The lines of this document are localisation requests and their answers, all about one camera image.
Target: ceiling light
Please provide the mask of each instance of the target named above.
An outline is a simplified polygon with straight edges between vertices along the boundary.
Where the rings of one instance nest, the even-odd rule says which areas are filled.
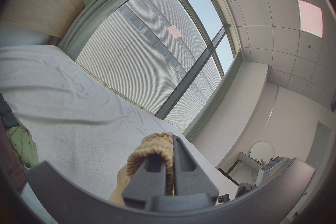
[[[321,8],[305,1],[298,1],[300,10],[300,30],[322,37],[323,21]]]

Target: window frame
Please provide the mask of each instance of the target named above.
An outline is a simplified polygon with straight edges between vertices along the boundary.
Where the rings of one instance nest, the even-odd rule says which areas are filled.
[[[164,120],[166,116],[170,113],[170,111],[174,108],[176,103],[181,99],[181,97],[184,95],[184,93],[187,91],[187,89],[191,86],[191,84],[194,82],[197,75],[202,71],[205,64],[208,62],[208,60],[213,57],[214,62],[216,64],[216,67],[219,71],[219,74],[221,78],[224,77],[223,68],[221,66],[221,62],[217,56],[216,48],[222,41],[225,35],[227,35],[230,48],[232,51],[233,58],[235,57],[236,53],[233,49],[231,38],[228,35],[230,24],[227,24],[225,21],[225,17],[223,12],[221,11],[219,4],[216,0],[211,0],[215,10],[217,11],[217,14],[222,22],[222,28],[218,31],[216,36],[213,38],[213,40],[210,40],[210,37],[199,19],[197,13],[191,6],[188,0],[179,0],[179,2],[182,4],[190,18],[193,20],[195,26],[199,30],[199,33],[203,37],[207,48],[204,50],[204,52],[201,54],[201,56],[196,60],[196,62],[193,64],[191,69],[188,71],[188,73],[184,76],[184,78],[181,80],[181,82],[178,84],[178,86],[174,89],[174,91],[171,93],[171,95],[167,98],[167,100],[163,103],[163,105],[159,108],[159,110],[155,113],[155,116]]]

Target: bed sheet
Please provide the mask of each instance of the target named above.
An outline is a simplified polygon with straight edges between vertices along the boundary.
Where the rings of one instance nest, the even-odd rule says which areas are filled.
[[[108,199],[119,169],[156,132],[181,137],[220,194],[237,187],[169,123],[103,87],[52,45],[0,48],[0,92],[48,160],[89,192]]]

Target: ceiling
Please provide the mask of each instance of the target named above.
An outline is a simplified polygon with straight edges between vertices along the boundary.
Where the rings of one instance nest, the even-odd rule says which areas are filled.
[[[325,0],[304,1],[322,9],[323,38],[300,31],[297,0],[227,0],[244,60],[268,64],[270,83],[330,109],[336,88],[336,22]]]

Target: beige garment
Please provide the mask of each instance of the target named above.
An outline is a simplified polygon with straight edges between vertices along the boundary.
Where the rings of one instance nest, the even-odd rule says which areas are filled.
[[[167,168],[167,186],[166,195],[173,195],[174,188],[174,150],[173,150],[173,133],[155,133],[142,139],[141,145],[134,150],[128,157],[127,164],[122,167],[117,175],[117,187],[111,194],[109,201],[118,205],[125,205],[121,196],[124,188],[137,172],[145,157],[150,154],[161,155],[166,160]]]

